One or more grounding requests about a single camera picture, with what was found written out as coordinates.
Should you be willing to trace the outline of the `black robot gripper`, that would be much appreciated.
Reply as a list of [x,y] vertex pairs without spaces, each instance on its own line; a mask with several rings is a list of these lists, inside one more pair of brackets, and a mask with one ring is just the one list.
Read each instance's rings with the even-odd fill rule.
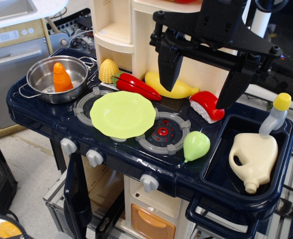
[[245,0],[204,0],[192,13],[159,10],[151,45],[158,52],[161,85],[172,91],[183,57],[216,66],[229,73],[217,109],[230,108],[246,91],[255,71],[268,71],[282,49],[253,33],[242,20]]

